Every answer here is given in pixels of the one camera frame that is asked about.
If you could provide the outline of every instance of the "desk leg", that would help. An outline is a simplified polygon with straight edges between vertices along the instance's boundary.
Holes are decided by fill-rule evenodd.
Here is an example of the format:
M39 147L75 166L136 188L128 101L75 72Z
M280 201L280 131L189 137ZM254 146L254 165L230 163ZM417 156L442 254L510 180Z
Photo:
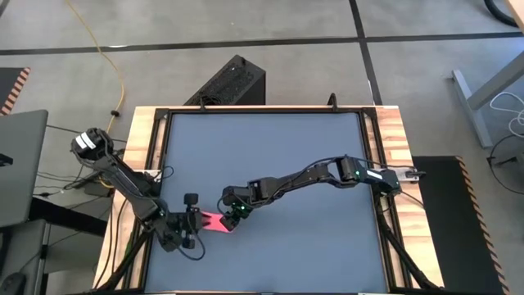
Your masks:
M107 227L107 221L34 197L29 211L29 220L38 219L43 219L52 225L64 226L99 237L104 236Z
M458 99L462 103L469 120L473 123L481 146L483 148L491 147L493 143L480 113L480 108L524 75L524 52L515 57L475 93L472 93L469 89L460 70L454 70L452 74Z

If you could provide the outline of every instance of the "pink object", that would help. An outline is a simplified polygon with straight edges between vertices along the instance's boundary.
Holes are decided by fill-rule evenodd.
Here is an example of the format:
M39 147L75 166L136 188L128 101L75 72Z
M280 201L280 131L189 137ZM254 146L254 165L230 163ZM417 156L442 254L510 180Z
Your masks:
M204 229L206 230L213 230L218 231L221 233L231 233L228 229L220 223L220 218L222 218L222 214L216 214L216 213L209 213L209 212L202 212L204 215Z

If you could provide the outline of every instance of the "yellow cable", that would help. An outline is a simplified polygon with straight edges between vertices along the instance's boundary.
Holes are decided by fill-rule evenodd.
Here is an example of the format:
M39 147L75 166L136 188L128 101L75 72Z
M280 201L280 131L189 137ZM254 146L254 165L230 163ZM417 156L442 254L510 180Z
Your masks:
M100 49L100 46L98 45L98 41L95 38L95 35L91 31L91 28L89 28L88 24L85 23L84 19L80 14L76 11L76 9L73 7L73 4L71 4L70 0L65 0L69 8L71 8L71 11L76 15L76 17L80 20L82 25L84 25L84 28L88 31L89 35L91 36L91 39L95 43L95 46L97 47L98 53L100 53L104 58L107 59L107 61L113 66L113 69L115 69L116 74L118 75L118 80L120 82L120 100L118 101L118 104L116 105L115 111L118 111L120 109L120 106L122 105L122 102L124 102L124 79L122 78L122 74L120 73L120 70L118 67L113 63L113 61ZM109 130L111 130L111 126L113 125L113 120L115 120L115 115L111 115L111 119L109 121L109 125L107 126L106 132L109 133Z
M112 186L112 185L110 185L110 184L106 184L106 183L104 182L104 180L102 180L102 177L100 177L100 176L98 176L98 181L100 181L100 184L101 184L104 188L109 188L109 189L114 188L114 186Z

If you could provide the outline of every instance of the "black mat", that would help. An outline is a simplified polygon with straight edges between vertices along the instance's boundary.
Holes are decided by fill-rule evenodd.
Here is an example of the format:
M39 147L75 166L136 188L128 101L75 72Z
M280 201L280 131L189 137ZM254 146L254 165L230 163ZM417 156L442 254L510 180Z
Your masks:
M0 68L0 115L12 111L29 71L29 68Z
M413 157L445 288L509 294L466 167L459 157Z
M289 175L333 155L364 157L362 146L359 119L351 113L177 114L165 153L177 176L163 180L160 198L183 211L183 195L198 193L198 206L217 212L228 185ZM153 243L146 291L385 293L373 213L367 185L289 192L230 234L202 231L201 261ZM201 255L201 247L188 254Z

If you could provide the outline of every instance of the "wooden table edge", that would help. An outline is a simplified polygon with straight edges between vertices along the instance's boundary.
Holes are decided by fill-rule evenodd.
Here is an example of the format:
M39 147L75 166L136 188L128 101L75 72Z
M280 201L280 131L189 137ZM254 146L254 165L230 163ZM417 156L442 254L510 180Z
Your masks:
M524 1L522 0L506 0L509 10L513 14L513 18L518 24L518 27L524 33Z
M397 106L369 106L369 105L358 105L358 106L339 106L343 108L370 108L373 107L377 110L377 117L379 120L383 120L382 124L379 122L379 129L381 131L382 143L392 142L394 145L396 142L403 142L405 144L402 146L402 149L395 149L384 145L384 150L386 152L386 159L389 164L396 165L412 165L411 153L409 152L409 145L407 143L407 138L404 131L404 126L402 124L400 110ZM198 110L199 106L143 106L136 107L133 114L133 121L131 123L128 143L126 146L126 152L124 154L124 161L135 170L143 170L145 166L145 161L147 157L147 152L149 149L149 141L151 138L152 126L155 117L156 109L165 109L170 110ZM330 109L332 106L208 106L206 109L209 110L227 110L227 109ZM420 190L417 184L402 185L404 190L409 191L410 194L414 195L420 201L422 197L420 195ZM116 193L114 196L114 203L121 204L124 201L124 197ZM429 232L429 225L427 223L427 218L425 212L421 208L415 207L413 204L409 203L401 197L395 199L395 204L397 206L397 211L399 212L399 221L401 225L401 231L404 238L404 243L406 250L421 268L421 270L427 275L427 277L437 285L442 285L442 278L440 274L440 268L438 266L438 260L436 259L435 249L431 240L431 233ZM412 214L418 214L418 218L415 221L415 227L418 230L412 230L413 227L410 225L413 222L413 218L408 218L403 216L411 216ZM121 216L121 226L133 226L134 223L134 214L131 206L126 206L124 212ZM122 257L125 253L125 247L122 245L127 244L129 240L129 235L125 237L123 234L119 236L119 246L117 250L117 255L115 259L115 268L120 263ZM97 272L95 275L95 280L93 282L93 287L97 282L100 274L103 271L103 267L106 263L107 250L109 248L109 230L106 231L106 237L102 245L101 255L99 258ZM141 262L143 257L143 251L137 255L137 259L133 264L133 275L131 276L131 287L138 286L138 277L139 272L142 266ZM111 273L106 270L102 278L101 284L105 282ZM401 273L399 268L395 269L395 276L397 277L397 285L403 285L399 280L401 278Z

